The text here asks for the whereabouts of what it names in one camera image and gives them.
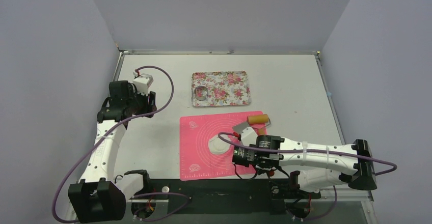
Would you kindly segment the round metal dough cutter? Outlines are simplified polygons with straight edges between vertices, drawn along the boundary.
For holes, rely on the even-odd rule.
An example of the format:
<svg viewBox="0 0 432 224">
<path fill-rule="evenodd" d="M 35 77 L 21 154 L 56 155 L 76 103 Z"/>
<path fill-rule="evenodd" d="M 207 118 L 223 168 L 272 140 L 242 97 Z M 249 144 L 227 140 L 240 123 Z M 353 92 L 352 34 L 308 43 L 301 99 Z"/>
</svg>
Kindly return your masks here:
<svg viewBox="0 0 432 224">
<path fill-rule="evenodd" d="M 209 90 L 206 86 L 197 86 L 193 91 L 194 98 L 198 101 L 205 101 L 208 99 Z"/>
</svg>

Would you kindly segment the pink silicone baking mat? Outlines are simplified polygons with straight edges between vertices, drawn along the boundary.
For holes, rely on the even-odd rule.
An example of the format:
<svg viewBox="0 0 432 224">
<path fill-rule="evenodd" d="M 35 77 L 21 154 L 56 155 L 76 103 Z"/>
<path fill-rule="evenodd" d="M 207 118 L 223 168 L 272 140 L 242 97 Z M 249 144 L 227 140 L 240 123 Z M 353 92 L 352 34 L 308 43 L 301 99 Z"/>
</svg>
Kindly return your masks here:
<svg viewBox="0 0 432 224">
<path fill-rule="evenodd" d="M 180 179 L 182 181 L 254 174 L 249 166 L 232 164 L 234 146 L 227 153 L 211 154 L 208 140 L 220 132 L 233 133 L 232 127 L 247 121 L 248 116 L 261 115 L 261 111 L 187 116 L 180 118 Z"/>
</svg>

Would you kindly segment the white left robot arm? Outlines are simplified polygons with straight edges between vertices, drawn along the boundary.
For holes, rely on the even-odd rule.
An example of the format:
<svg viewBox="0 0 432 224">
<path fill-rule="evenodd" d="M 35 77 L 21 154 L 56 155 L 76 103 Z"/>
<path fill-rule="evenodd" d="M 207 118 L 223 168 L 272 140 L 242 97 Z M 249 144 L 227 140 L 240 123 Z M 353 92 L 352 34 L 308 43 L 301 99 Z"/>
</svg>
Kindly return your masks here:
<svg viewBox="0 0 432 224">
<path fill-rule="evenodd" d="M 126 202 L 134 195 L 150 196 L 152 184 L 146 170 L 130 170 L 125 180 L 115 183 L 114 168 L 121 140 L 134 115 L 156 111 L 155 92 L 149 91 L 152 78 L 136 78 L 133 82 L 113 81 L 110 95 L 97 113 L 96 149 L 78 183 L 71 184 L 68 197 L 80 223 L 121 220 Z"/>
</svg>

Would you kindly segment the wooden rolling pin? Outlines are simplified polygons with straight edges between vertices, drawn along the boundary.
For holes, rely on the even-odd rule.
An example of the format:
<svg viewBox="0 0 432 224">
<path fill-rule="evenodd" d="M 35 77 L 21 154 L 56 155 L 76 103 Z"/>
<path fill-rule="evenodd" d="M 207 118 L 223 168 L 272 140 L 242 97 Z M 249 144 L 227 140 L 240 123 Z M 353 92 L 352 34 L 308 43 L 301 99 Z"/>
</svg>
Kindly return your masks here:
<svg viewBox="0 0 432 224">
<path fill-rule="evenodd" d="M 247 123 L 256 130 L 258 135 L 266 135 L 266 128 L 271 125 L 271 120 L 267 114 L 254 115 L 247 117 Z M 260 128 L 253 127 L 253 125 L 263 125 Z"/>
</svg>

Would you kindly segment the white dough lump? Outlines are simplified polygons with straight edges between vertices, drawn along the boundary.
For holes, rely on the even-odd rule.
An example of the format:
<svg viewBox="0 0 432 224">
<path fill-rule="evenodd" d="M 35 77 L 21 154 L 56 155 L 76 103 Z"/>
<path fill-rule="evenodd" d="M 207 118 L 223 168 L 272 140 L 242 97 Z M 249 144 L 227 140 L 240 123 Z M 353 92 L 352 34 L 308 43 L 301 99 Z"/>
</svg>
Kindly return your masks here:
<svg viewBox="0 0 432 224">
<path fill-rule="evenodd" d="M 221 155 L 228 152 L 231 145 L 222 140 L 218 135 L 213 136 L 208 140 L 208 149 L 211 154 Z"/>
</svg>

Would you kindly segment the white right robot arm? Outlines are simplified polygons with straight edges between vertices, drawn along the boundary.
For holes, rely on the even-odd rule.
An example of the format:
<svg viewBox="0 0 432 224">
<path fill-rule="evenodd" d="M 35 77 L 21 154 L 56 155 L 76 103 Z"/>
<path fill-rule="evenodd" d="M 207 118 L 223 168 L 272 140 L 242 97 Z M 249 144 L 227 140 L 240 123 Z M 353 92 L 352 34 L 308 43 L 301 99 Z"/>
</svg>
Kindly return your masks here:
<svg viewBox="0 0 432 224">
<path fill-rule="evenodd" d="M 248 136 L 255 140 L 248 147 L 236 146 L 232 162 L 253 165 L 257 170 L 269 171 L 283 166 L 307 166 L 307 171 L 293 171 L 287 183 L 288 192 L 300 197 L 305 192 L 318 192 L 333 185 L 346 184 L 356 190 L 377 188 L 368 141 L 357 139 L 347 145 L 319 145 L 297 142 L 274 135 Z"/>
</svg>

